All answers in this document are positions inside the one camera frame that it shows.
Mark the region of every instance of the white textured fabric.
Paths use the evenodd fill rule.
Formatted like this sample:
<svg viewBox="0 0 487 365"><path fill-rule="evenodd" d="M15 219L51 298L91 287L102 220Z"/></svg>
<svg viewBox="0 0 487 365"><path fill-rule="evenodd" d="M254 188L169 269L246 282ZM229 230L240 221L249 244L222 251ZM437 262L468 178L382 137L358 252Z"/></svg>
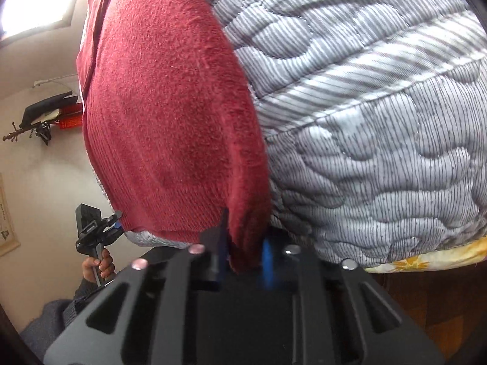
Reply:
<svg viewBox="0 0 487 365"><path fill-rule="evenodd" d="M486 225L485 32L464 0L208 0L249 80L273 221L364 266Z"/></svg>

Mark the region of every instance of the yellow floral sheet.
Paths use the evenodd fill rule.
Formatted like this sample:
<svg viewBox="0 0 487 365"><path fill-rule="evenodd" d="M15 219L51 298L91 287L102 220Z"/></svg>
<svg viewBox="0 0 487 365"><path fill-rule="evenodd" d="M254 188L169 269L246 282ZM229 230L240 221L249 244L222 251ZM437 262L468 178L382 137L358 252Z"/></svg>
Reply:
<svg viewBox="0 0 487 365"><path fill-rule="evenodd" d="M487 236L466 246L433 251L366 269L370 273L423 272L445 270L479 263L487 258Z"/></svg>

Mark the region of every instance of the folded red clothing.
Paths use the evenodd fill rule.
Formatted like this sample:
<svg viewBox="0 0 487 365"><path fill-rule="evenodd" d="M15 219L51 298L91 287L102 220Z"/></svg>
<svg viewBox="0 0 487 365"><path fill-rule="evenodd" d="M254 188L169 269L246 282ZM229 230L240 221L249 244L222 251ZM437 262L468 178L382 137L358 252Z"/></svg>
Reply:
<svg viewBox="0 0 487 365"><path fill-rule="evenodd" d="M233 265L260 258L265 145L205 0L93 0L77 68L89 159L126 230L195 242L229 209Z"/></svg>

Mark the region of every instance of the person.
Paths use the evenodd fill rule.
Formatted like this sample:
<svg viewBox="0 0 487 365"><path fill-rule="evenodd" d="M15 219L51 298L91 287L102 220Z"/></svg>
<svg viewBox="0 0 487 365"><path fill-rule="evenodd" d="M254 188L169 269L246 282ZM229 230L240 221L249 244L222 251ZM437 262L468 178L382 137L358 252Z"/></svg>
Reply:
<svg viewBox="0 0 487 365"><path fill-rule="evenodd" d="M101 260L86 258L81 264L83 279L73 299L58 299L47 303L41 315L20 333L25 344L41 361L48 347L98 293L93 267L100 269L101 277L105 280L113 280L116 275L114 260L106 248Z"/></svg>

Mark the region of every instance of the red garment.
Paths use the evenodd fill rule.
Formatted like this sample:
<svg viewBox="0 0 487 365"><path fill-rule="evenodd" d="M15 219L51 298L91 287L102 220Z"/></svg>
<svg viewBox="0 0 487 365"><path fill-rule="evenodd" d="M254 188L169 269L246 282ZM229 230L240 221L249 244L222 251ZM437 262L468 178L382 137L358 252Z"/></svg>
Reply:
<svg viewBox="0 0 487 365"><path fill-rule="evenodd" d="M89 159L126 230L196 242L230 211L231 254L260 258L265 145L247 80L205 0L93 0L77 68Z"/></svg>

